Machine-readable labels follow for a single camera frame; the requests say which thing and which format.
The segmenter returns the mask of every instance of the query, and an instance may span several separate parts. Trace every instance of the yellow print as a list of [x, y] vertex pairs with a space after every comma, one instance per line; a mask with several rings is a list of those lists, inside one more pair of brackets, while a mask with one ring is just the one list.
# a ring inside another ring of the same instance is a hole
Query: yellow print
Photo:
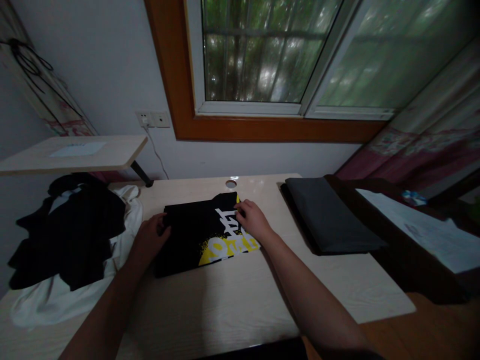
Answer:
[[239, 229], [239, 223], [235, 219], [236, 211], [215, 210], [220, 215], [220, 222], [225, 226], [224, 232], [229, 235], [212, 237], [202, 244], [203, 253], [199, 266], [260, 248], [259, 243], [242, 226]]

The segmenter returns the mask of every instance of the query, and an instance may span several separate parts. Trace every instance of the paper document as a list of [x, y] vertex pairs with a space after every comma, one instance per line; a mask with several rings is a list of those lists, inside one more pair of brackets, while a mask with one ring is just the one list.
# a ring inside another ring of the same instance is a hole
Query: paper document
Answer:
[[104, 141], [70, 144], [55, 151], [50, 155], [50, 158], [93, 155], [103, 148], [105, 144], [106, 142]]
[[356, 190], [453, 273], [480, 267], [480, 238], [457, 228], [452, 219], [440, 221], [383, 194]]

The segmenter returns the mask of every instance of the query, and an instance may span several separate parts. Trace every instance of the window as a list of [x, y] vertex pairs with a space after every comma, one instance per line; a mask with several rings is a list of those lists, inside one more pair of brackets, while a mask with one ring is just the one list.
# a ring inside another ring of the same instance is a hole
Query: window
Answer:
[[367, 142], [476, 34], [468, 0], [146, 0], [178, 139]]

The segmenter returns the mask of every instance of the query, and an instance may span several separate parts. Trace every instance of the folded gray cloth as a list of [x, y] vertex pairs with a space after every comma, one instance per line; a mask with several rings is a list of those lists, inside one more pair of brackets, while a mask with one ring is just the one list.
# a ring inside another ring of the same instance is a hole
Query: folded gray cloth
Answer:
[[355, 217], [323, 177], [285, 182], [322, 253], [365, 253], [387, 246]]

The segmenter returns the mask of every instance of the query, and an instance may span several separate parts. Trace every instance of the floral curtain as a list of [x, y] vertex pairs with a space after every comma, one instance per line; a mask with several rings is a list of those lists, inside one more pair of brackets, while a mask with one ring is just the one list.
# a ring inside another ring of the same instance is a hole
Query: floral curtain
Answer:
[[480, 159], [480, 39], [338, 172], [424, 189]]
[[[28, 102], [58, 136], [97, 135], [92, 124], [53, 72], [34, 51], [20, 19], [7, 0], [0, 0], [0, 61], [15, 77]], [[105, 182], [125, 181], [117, 171], [95, 172]]]

